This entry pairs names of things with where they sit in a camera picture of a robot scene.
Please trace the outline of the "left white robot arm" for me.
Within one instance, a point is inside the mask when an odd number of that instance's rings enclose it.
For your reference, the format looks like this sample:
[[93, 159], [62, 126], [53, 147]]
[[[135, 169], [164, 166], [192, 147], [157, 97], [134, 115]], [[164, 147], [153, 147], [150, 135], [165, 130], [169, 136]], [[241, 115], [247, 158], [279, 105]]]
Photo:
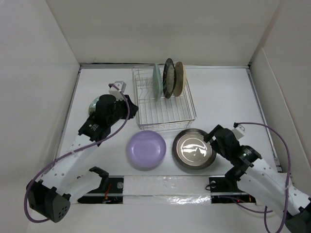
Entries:
[[136, 115], [138, 107], [129, 95], [119, 95], [119, 99], [111, 94], [100, 96], [68, 152], [46, 165], [27, 184], [23, 208], [31, 222], [57, 223], [83, 195], [109, 190], [107, 171], [95, 165], [82, 169], [81, 165], [103, 142], [122, 131], [124, 125], [111, 131], [115, 123], [126, 123]]

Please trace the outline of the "purple plastic plate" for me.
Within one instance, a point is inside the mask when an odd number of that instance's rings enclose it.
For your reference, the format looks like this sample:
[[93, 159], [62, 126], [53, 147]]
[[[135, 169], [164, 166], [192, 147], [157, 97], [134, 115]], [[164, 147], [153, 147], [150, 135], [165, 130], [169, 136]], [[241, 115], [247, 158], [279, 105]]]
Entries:
[[127, 157], [133, 165], [143, 169], [159, 166], [166, 154], [164, 138], [154, 131], [141, 131], [131, 137], [127, 144]]

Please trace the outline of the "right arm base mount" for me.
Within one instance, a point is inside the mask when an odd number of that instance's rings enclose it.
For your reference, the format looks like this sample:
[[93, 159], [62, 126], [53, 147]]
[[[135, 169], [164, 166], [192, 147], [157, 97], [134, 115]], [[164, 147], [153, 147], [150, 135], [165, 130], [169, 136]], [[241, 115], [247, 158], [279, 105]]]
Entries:
[[256, 199], [240, 191], [235, 186], [230, 186], [225, 177], [212, 176], [208, 178], [209, 183], [205, 190], [210, 192], [211, 203], [256, 203]]

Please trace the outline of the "light green rectangular dish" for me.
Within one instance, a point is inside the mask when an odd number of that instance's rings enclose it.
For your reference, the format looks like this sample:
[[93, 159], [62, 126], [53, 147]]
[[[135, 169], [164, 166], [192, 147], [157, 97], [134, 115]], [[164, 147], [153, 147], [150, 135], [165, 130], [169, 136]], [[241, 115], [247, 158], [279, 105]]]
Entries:
[[155, 101], [159, 101], [163, 92], [162, 76], [158, 64], [154, 64], [153, 68], [153, 94]]

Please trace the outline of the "dark striped rim plate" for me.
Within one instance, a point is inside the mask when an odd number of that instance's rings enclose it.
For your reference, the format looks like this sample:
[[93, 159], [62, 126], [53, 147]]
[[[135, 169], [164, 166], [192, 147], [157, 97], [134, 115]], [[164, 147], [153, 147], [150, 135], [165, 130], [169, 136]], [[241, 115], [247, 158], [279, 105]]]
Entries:
[[165, 62], [162, 85], [164, 96], [165, 98], [169, 99], [172, 96], [176, 85], [176, 71], [173, 60], [171, 58], [168, 58]]

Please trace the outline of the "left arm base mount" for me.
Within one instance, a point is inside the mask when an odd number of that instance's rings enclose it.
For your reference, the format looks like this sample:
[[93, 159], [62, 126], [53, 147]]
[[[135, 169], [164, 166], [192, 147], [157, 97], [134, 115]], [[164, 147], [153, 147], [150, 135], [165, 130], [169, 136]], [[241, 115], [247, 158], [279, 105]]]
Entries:
[[123, 176], [109, 177], [99, 188], [91, 190], [78, 199], [80, 204], [123, 204]]

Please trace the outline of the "brown rim cream bowl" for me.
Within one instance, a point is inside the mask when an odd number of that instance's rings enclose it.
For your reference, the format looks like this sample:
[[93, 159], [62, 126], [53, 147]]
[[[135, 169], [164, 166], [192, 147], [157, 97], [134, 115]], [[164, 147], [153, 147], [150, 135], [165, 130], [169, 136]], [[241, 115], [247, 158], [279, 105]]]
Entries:
[[207, 133], [200, 129], [190, 128], [177, 134], [172, 145], [175, 160], [183, 167], [201, 170], [209, 167], [216, 159], [212, 149], [212, 140], [205, 142]]

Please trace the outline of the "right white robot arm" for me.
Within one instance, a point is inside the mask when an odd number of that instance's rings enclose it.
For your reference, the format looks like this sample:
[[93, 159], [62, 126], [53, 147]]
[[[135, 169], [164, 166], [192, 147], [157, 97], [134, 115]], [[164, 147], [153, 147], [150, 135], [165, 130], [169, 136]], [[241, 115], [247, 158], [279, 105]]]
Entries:
[[290, 177], [283, 178], [274, 171], [252, 147], [241, 145], [239, 139], [244, 129], [234, 123], [232, 130], [217, 125], [204, 133], [204, 141], [212, 150], [228, 160], [233, 167], [225, 174], [225, 187], [230, 191], [239, 189], [253, 196], [272, 210], [292, 233], [311, 231], [311, 198], [295, 188]]

